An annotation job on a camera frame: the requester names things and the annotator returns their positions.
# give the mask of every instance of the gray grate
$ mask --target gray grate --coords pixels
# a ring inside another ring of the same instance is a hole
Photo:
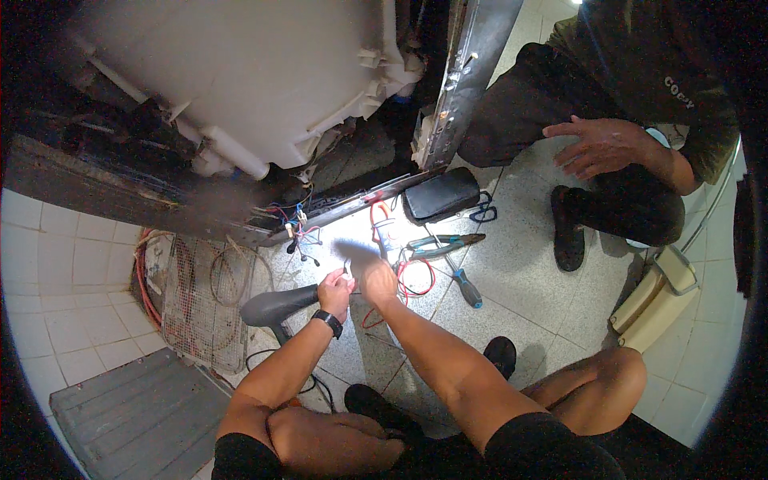
[[[237,297],[243,282],[245,290],[250,285],[256,261],[252,250],[241,251],[247,261],[224,243],[176,235],[163,305],[166,343],[201,365],[231,373],[245,367],[247,332]]]

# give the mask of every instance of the wristwatch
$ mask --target wristwatch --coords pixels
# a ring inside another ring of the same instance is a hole
[[[333,330],[333,336],[335,336],[336,339],[339,339],[339,337],[341,336],[341,332],[343,330],[339,319],[337,319],[330,313],[326,312],[325,310],[317,310],[312,315],[312,318],[319,318],[323,322],[327,323],[328,326],[331,327],[331,330]]]

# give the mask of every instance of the white pipe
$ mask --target white pipe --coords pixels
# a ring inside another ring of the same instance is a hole
[[[250,153],[221,128],[217,126],[205,127],[201,133],[213,141],[211,147],[219,155],[225,157],[251,177],[261,180],[270,172],[268,163],[261,161],[256,155]]]

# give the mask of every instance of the man's hand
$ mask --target man's hand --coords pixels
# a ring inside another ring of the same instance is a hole
[[[392,267],[381,259],[366,265],[360,277],[360,292],[378,310],[391,299],[397,300],[397,277]]]
[[[550,125],[542,133],[545,137],[578,135],[581,138],[554,156],[555,164],[564,166],[566,174],[581,180],[621,170],[632,163],[647,165],[661,154],[669,157],[667,149],[640,125],[617,118],[583,120],[572,115],[571,122]]]
[[[346,321],[349,295],[355,291],[357,282],[347,276],[343,268],[334,270],[317,286],[320,309],[332,314],[340,323]]]

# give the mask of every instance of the shoe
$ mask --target shoe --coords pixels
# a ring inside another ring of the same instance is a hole
[[[406,439],[424,438],[424,432],[418,423],[367,385],[350,385],[344,393],[344,405],[351,413],[376,420],[387,431],[400,431]]]
[[[498,369],[505,380],[509,380],[515,373],[515,364],[518,361],[518,351],[515,344],[505,336],[497,336],[485,347],[482,353],[486,359]]]
[[[565,194],[568,187],[558,185],[550,197],[554,217],[554,261],[564,272],[578,270],[584,262],[584,229],[568,218]]]

